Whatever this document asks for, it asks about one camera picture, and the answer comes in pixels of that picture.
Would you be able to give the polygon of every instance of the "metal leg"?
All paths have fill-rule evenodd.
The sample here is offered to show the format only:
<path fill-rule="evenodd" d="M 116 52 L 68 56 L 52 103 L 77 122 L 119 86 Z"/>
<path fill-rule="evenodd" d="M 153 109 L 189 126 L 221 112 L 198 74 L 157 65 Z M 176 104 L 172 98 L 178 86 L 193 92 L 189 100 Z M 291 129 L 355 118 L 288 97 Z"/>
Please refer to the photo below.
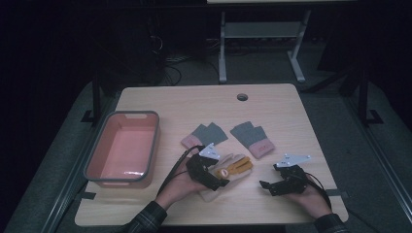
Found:
<path fill-rule="evenodd" d="M 224 12 L 222 12 L 222 23 L 221 23 L 221 53 L 219 55 L 219 83 L 226 83 L 226 60 L 224 59 Z"/>
<path fill-rule="evenodd" d="M 294 75 L 296 76 L 297 81 L 300 83 L 305 82 L 305 77 L 303 76 L 302 70 L 300 69 L 299 62 L 297 62 L 297 54 L 299 53 L 300 45 L 302 44 L 303 36 L 305 35 L 310 14 L 310 10 L 305 12 L 305 16 L 303 17 L 303 21 L 300 23 L 299 31 L 297 33 L 296 45 L 294 46 L 293 50 L 288 51 L 288 57 L 292 65 Z"/>

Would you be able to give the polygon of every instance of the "person's right hand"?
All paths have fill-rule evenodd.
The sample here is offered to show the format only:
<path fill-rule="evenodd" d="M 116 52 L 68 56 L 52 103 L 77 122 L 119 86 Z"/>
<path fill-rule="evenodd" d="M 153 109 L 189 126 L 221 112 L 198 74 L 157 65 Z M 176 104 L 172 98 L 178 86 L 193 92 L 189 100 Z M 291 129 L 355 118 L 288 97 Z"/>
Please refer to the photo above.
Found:
<path fill-rule="evenodd" d="M 308 184 L 305 190 L 300 194 L 289 193 L 283 196 L 302 206 L 313 218 L 332 214 L 332 210 L 327 205 L 324 197 L 310 184 Z"/>

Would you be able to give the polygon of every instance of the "folded cloth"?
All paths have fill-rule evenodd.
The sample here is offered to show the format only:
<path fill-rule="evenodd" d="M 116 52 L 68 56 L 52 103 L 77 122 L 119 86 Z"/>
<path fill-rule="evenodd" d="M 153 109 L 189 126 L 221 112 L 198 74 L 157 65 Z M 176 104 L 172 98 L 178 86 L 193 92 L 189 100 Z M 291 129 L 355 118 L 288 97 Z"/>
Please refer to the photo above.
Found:
<path fill-rule="evenodd" d="M 236 164 L 238 161 L 241 161 L 244 158 L 248 158 L 248 157 L 245 154 L 233 154 L 233 153 L 227 154 L 223 156 L 216 165 L 214 165 L 213 167 L 211 166 L 209 168 L 209 173 L 216 176 L 216 174 L 218 174 L 220 170 L 227 169 L 230 167 L 230 165 Z M 224 187 L 221 186 L 216 191 L 213 191 L 211 189 L 199 191 L 199 194 L 203 198 L 203 200 L 205 202 L 213 201 L 225 191 L 238 185 L 244 178 L 246 178 L 248 175 L 252 173 L 252 164 L 250 165 L 241 164 L 240 166 L 246 166 L 248 169 L 244 170 L 242 169 L 242 167 L 240 167 L 239 169 L 240 173 L 230 174 L 227 177 L 225 177 L 225 179 L 229 180 L 229 183 L 226 186 Z"/>
<path fill-rule="evenodd" d="M 262 158 L 275 150 L 275 145 L 267 138 L 261 126 L 254 127 L 250 121 L 235 126 L 230 133 L 245 147 L 255 158 Z"/>
<path fill-rule="evenodd" d="M 208 146 L 211 143 L 217 145 L 225 140 L 227 140 L 226 134 L 217 124 L 212 122 L 208 126 L 203 124 L 197 126 L 181 143 L 185 148 L 189 149 L 194 146 Z"/>

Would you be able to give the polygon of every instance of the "gray carpet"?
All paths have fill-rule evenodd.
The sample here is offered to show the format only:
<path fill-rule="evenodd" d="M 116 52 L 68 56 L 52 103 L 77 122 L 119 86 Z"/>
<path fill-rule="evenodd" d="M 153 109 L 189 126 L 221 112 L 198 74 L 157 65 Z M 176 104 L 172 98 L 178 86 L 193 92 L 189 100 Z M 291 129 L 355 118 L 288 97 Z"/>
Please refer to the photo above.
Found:
<path fill-rule="evenodd" d="M 330 75 L 316 69 L 323 45 L 307 44 L 302 47 L 299 55 L 307 82 L 298 83 L 287 61 L 287 48 L 288 46 L 281 46 L 228 56 L 227 84 L 293 83 L 298 89 L 303 89 Z M 204 59 L 186 60 L 173 64 L 173 67 L 182 73 L 179 85 L 218 84 L 216 54 Z M 171 79 L 178 79 L 175 70 L 166 70 Z M 353 232 L 374 232 L 372 227 L 379 232 L 412 232 L 412 224 L 399 205 L 376 157 L 375 149 L 366 137 L 372 134 L 385 153 L 390 155 L 392 166 L 411 193 L 411 184 L 408 182 L 412 175 L 409 168 L 412 159 L 411 132 L 391 109 L 385 95 L 374 85 L 370 86 L 369 107 L 379 113 L 385 124 L 371 125 L 365 129 L 359 124 L 352 109 L 354 103 L 356 105 L 356 94 L 351 98 L 341 97 L 337 91 L 340 83 L 333 83 L 315 94 L 301 94 L 301 99 L 337 186 L 348 194 L 344 202 L 354 215 L 350 214 L 346 224 Z M 164 81 L 160 85 L 168 85 L 168 82 Z M 95 136 L 96 127 L 91 127 L 91 123 L 81 122 L 85 111 L 92 108 L 91 96 L 89 84 L 73 105 L 6 232 L 41 232 L 42 229 L 49 229 L 50 225 L 58 225 L 56 232 L 112 230 L 107 227 L 76 226 L 74 216 L 78 200 L 56 203 L 56 200 L 61 200 L 56 199 L 58 197 L 75 197 L 85 181 L 83 174 L 79 172 L 83 169 L 76 170 L 73 167 L 84 161 L 89 144 Z M 104 113 L 112 111 L 116 101 L 116 98 L 105 97 Z M 69 176 L 74 178 L 71 183 L 67 182 Z M 59 217 L 50 216 L 59 204 L 68 210 L 61 222 Z M 298 224 L 288 225 L 287 232 L 310 233 L 316 230 L 312 224 Z"/>

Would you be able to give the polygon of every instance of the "sleeve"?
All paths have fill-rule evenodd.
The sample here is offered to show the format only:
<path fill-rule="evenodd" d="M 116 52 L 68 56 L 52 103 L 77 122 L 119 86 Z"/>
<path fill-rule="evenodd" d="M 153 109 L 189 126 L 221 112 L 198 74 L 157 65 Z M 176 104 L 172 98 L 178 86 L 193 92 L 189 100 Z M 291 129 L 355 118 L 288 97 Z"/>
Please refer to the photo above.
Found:
<path fill-rule="evenodd" d="M 166 217 L 166 211 L 155 201 L 152 201 L 134 219 L 127 223 L 121 232 L 153 233 L 157 231 Z"/>
<path fill-rule="evenodd" d="M 315 227 L 319 233 L 349 233 L 345 224 L 337 214 L 321 216 L 315 221 Z"/>

